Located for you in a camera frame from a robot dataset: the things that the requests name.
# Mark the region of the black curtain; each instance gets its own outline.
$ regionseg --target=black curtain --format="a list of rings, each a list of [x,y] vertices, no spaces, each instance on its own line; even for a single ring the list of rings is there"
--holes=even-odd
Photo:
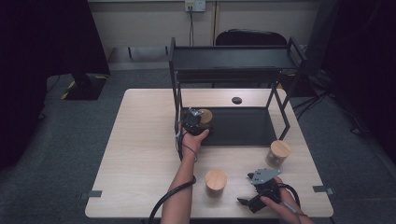
[[[0,1],[0,167],[18,160],[35,130],[47,78],[106,74],[86,0]]]
[[[342,0],[320,1],[314,27],[305,52],[308,61],[305,67],[302,68],[302,73],[310,76],[313,80],[317,79],[318,70],[321,67],[332,34],[340,1]]]
[[[341,1],[322,68],[396,162],[395,12],[394,0]]]

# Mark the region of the human hand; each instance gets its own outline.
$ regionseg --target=human hand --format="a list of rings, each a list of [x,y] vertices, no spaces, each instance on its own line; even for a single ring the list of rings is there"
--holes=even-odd
[[[198,150],[201,147],[201,142],[209,135],[209,130],[204,130],[199,135],[192,135],[186,130],[182,129],[183,141],[182,141],[182,151],[183,158],[193,156],[197,158]]]
[[[282,180],[276,176],[274,177],[276,183],[281,184]],[[267,197],[260,197],[263,203],[265,203],[268,207],[274,209],[282,219],[287,221],[289,224],[305,224],[305,223],[314,223],[308,216],[304,214],[301,208],[294,201],[294,198],[291,196],[290,192],[284,188],[279,189],[281,203],[276,203]],[[292,208],[296,210],[297,213],[293,213],[290,209],[285,205],[288,204]]]

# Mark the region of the electrical outlet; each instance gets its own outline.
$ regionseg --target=electrical outlet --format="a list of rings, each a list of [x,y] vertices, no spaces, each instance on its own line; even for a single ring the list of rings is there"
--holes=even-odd
[[[205,0],[186,0],[184,1],[184,10],[194,12],[203,12],[206,10]]]

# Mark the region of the power cord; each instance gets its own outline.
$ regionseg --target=power cord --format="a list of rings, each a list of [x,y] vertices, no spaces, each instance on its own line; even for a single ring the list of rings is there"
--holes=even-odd
[[[188,147],[188,146],[183,144],[184,135],[187,134],[187,132],[183,133],[183,130],[184,129],[181,128],[181,131],[176,135],[176,138],[175,138],[176,139],[176,151],[177,151],[178,157],[180,158],[180,160],[183,160],[182,147],[186,147],[188,150],[190,150],[194,154],[195,161],[198,161],[198,157],[197,157],[196,152],[194,150],[192,150],[192,148],[190,148],[190,147]]]
[[[337,109],[337,110],[340,110],[340,111],[342,111],[342,112],[348,114],[350,117],[352,117],[352,119],[354,120],[354,123],[355,123],[356,126],[358,127],[357,129],[358,129],[360,132],[362,132],[363,135],[365,135],[365,134],[368,135],[368,134],[370,133],[369,130],[365,129],[365,128],[359,123],[358,118],[357,118],[353,113],[351,113],[351,112],[349,112],[349,111],[347,111],[347,110],[341,108],[340,106],[332,105],[332,104],[330,104],[329,102],[327,102],[326,100],[324,100],[324,98],[323,98],[324,96],[326,96],[326,95],[331,95],[332,92],[334,92],[334,89],[333,89],[334,86],[333,86],[333,85],[330,85],[330,87],[327,87],[327,88],[326,88],[326,87],[322,86],[323,83],[320,83],[320,84],[316,83],[317,86],[319,86],[319,87],[321,87],[321,88],[326,88],[326,90],[325,90],[323,93],[318,93],[317,89],[314,87],[314,85],[313,85],[313,83],[312,83],[312,80],[311,80],[310,78],[309,78],[308,80],[309,80],[309,84],[311,85],[312,90],[314,91],[314,93],[315,93],[317,96],[315,96],[315,97],[313,97],[313,98],[311,98],[311,99],[309,99],[309,100],[307,100],[307,101],[305,101],[305,102],[302,102],[302,103],[300,103],[299,105],[296,105],[296,106],[293,107],[293,110],[295,110],[295,109],[297,109],[298,107],[300,107],[300,106],[302,106],[302,105],[309,104],[306,108],[303,109],[302,112],[296,113],[296,115],[298,116],[298,117],[297,117],[297,120],[300,119],[300,117],[303,115],[303,113],[304,113],[306,110],[313,108],[316,104],[318,104],[318,103],[320,103],[320,102],[323,101],[325,104],[329,105],[330,107],[335,108],[335,109]],[[354,134],[358,134],[358,133],[356,132],[356,129],[351,129],[350,131],[351,131],[352,133],[354,133]]]
[[[178,193],[179,191],[195,184],[197,182],[197,179],[195,178],[195,175],[192,177],[192,180],[182,184],[178,187],[175,187],[174,189],[171,189],[169,192],[167,192],[165,195],[163,195],[163,197],[157,202],[157,204],[155,204],[154,208],[151,211],[151,214],[149,215],[148,218],[148,224],[152,224],[152,221],[154,220],[154,216],[157,213],[158,209],[161,207],[161,205],[168,200],[170,197],[172,197],[172,195]]]
[[[284,188],[284,189],[290,190],[294,197],[294,201],[296,201],[297,205],[301,208],[300,198],[298,197],[298,193],[292,186],[284,184],[284,183],[279,183],[279,184],[277,184],[277,186],[279,188]]]
[[[192,7],[189,7],[189,14],[190,14],[190,46],[194,46],[194,24],[192,22]]]

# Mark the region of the human arm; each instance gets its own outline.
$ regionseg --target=human arm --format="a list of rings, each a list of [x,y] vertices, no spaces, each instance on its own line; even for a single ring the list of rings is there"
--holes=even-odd
[[[178,167],[174,180],[169,190],[172,190],[193,179],[195,156],[198,154],[202,140],[209,134],[209,130],[203,131],[198,136],[183,133],[182,152],[183,159]],[[174,194],[163,204],[162,224],[186,224],[190,222],[192,203],[192,186],[182,189]]]
[[[277,183],[282,183],[282,180],[279,177],[275,177],[275,181]],[[303,210],[301,210],[300,206],[294,201],[294,198],[291,196],[290,192],[286,189],[279,189],[280,198],[282,200],[281,203],[276,203],[267,197],[260,197],[263,203],[265,203],[268,207],[274,209],[282,219],[284,219],[289,224],[312,224],[314,223],[311,218],[304,214]]]

